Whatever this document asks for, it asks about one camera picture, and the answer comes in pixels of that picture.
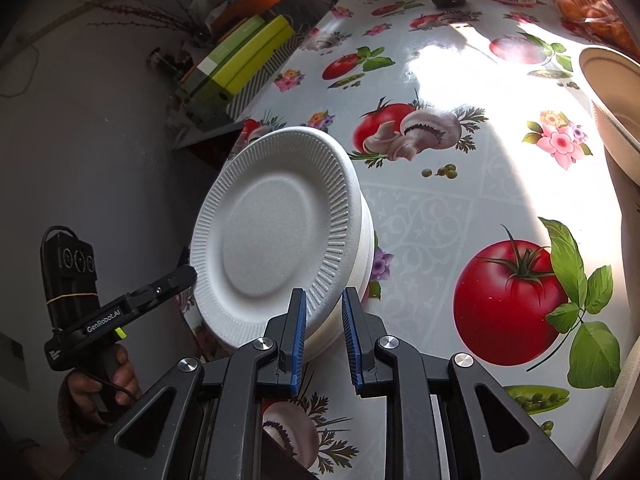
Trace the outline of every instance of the blue gripper pad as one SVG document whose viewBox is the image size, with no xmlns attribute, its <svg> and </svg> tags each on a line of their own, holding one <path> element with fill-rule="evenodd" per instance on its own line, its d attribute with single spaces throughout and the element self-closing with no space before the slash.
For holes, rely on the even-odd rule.
<svg viewBox="0 0 640 480">
<path fill-rule="evenodd" d="M 362 377 L 362 352 L 353 322 L 351 303 L 347 296 L 347 291 L 342 292 L 342 325 L 344 326 L 344 339 L 347 343 L 347 357 L 349 358 L 349 370 L 351 372 L 351 383 L 356 388 L 356 393 L 360 392 L 364 384 Z"/>
<path fill-rule="evenodd" d="M 293 339 L 293 352 L 291 354 L 291 396 L 296 396 L 300 390 L 302 380 L 302 359 L 305 353 L 306 332 L 306 292 L 302 290 L 298 316 L 296 319 L 296 334 Z"/>
</svg>

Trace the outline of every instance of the sleeve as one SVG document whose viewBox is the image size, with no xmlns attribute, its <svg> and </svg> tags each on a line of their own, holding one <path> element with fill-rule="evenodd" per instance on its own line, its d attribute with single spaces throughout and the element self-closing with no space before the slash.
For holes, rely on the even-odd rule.
<svg viewBox="0 0 640 480">
<path fill-rule="evenodd" d="M 88 420 L 80 412 L 69 392 L 66 382 L 68 377 L 69 375 L 67 374 L 62 384 L 60 384 L 58 419 L 71 449 L 78 453 L 84 453 L 102 436 L 107 427 Z"/>
</svg>

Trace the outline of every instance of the metal screw cap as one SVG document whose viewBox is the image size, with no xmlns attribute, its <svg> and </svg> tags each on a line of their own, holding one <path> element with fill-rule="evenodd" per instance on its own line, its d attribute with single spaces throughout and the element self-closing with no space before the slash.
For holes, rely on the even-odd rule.
<svg viewBox="0 0 640 480">
<path fill-rule="evenodd" d="M 397 337 L 392 335 L 383 335 L 380 339 L 378 339 L 378 344 L 382 346 L 382 348 L 387 348 L 391 350 L 392 348 L 396 348 L 400 342 Z"/>
<path fill-rule="evenodd" d="M 256 350 L 268 350 L 273 346 L 273 339 L 269 337 L 259 337 L 254 341 L 254 348 Z"/>
<path fill-rule="evenodd" d="M 178 370 L 181 372 L 193 372 L 198 367 L 199 361 L 195 357 L 185 357 L 178 362 Z"/>
<path fill-rule="evenodd" d="M 453 361 L 461 368 L 469 368 L 474 363 L 474 359 L 465 353 L 456 354 Z"/>
</svg>

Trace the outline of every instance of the green pea print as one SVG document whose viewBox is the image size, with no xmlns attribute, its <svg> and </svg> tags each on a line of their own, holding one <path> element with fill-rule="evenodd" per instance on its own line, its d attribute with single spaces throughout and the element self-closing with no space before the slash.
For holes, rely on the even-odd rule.
<svg viewBox="0 0 640 480">
<path fill-rule="evenodd" d="M 569 402 L 569 390 L 555 386 L 519 384 L 505 386 L 504 389 L 527 415 L 550 412 Z"/>
</svg>

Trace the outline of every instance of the book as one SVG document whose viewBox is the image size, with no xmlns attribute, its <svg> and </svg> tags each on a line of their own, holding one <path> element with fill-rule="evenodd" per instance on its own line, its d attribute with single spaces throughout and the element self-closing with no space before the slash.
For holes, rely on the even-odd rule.
<svg viewBox="0 0 640 480">
<path fill-rule="evenodd" d="M 227 58 L 230 58 L 238 48 L 249 41 L 263 26 L 264 20 L 258 15 L 239 25 L 207 57 L 184 75 L 180 82 L 178 95 L 182 98 L 189 98 L 198 92 L 218 67 L 222 66 Z"/>
<path fill-rule="evenodd" d="M 227 106 L 294 30 L 278 16 L 259 30 L 211 75 L 193 99 L 197 105 Z"/>
</svg>

